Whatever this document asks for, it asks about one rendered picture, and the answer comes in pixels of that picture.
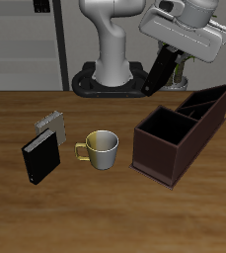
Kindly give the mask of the white and yellow mug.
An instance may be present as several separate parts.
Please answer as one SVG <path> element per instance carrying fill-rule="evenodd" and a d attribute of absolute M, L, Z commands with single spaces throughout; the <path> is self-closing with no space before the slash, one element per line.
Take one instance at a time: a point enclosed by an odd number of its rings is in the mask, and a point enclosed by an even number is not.
<path fill-rule="evenodd" d="M 96 130 L 89 133 L 84 143 L 76 143 L 75 156 L 80 161 L 89 161 L 98 170 L 108 170 L 114 165 L 118 148 L 118 137 L 109 130 Z M 79 148 L 85 148 L 87 156 L 81 156 Z"/>

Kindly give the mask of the black items on shelf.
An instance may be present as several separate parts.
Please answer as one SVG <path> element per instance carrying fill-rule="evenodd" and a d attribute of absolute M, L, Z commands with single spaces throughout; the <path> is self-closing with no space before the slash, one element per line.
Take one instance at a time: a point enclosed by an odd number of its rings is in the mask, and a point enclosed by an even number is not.
<path fill-rule="evenodd" d="M 49 0 L 33 0 L 34 10 L 36 13 L 49 13 Z"/>

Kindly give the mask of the flat black base plate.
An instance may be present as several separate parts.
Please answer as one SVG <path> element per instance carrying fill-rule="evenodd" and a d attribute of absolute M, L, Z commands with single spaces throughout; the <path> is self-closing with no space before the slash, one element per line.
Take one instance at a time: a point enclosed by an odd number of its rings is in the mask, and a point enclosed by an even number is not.
<path fill-rule="evenodd" d="M 76 95 L 83 98 L 142 98 L 141 88 L 148 76 L 142 64 L 130 62 L 130 71 L 133 78 L 122 86 L 107 87 L 99 84 L 92 78 L 95 72 L 95 62 L 85 62 L 82 70 L 72 79 L 72 89 Z"/>

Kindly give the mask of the dark brown desk caddy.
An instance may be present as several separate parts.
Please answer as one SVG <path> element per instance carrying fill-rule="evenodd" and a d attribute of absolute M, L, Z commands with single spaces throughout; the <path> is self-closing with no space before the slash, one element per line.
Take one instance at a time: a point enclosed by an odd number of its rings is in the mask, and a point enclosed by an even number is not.
<path fill-rule="evenodd" d="M 134 128 L 130 167 L 172 189 L 225 122 L 226 84 L 160 106 Z"/>

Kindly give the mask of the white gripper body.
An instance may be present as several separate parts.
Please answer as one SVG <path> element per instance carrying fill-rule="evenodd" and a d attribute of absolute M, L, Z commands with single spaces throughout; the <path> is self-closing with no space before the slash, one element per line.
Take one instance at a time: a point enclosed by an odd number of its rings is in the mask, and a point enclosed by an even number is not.
<path fill-rule="evenodd" d="M 221 45 L 226 43 L 225 26 L 210 20 L 204 28 L 190 29 L 157 7 L 146 12 L 139 30 L 205 62 L 212 62 Z"/>

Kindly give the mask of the pot plant in white pot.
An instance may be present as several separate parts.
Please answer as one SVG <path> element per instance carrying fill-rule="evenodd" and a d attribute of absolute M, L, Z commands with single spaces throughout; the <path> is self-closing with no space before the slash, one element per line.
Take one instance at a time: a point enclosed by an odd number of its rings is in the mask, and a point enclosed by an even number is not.
<path fill-rule="evenodd" d="M 183 75 L 183 73 L 186 61 L 191 58 L 195 59 L 194 56 L 185 52 L 178 56 L 176 67 L 167 83 L 160 88 L 161 91 L 185 91 L 187 89 L 188 79 Z"/>

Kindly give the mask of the grey book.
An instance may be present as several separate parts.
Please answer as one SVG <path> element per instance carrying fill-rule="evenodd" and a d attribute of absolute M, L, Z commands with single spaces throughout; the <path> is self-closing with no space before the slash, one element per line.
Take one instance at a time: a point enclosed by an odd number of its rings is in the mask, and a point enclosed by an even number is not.
<path fill-rule="evenodd" d="M 62 113 L 54 111 L 50 115 L 35 123 L 36 134 L 41 134 L 47 128 L 56 132 L 57 143 L 59 145 L 66 141 L 64 118 Z"/>

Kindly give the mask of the grey shelf unit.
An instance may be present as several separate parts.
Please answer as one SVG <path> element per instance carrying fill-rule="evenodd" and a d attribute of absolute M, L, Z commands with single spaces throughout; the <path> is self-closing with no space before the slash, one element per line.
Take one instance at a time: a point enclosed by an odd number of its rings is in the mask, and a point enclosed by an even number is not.
<path fill-rule="evenodd" d="M 36 13 L 33 0 L 0 0 L 0 91 L 67 91 L 61 0 Z"/>

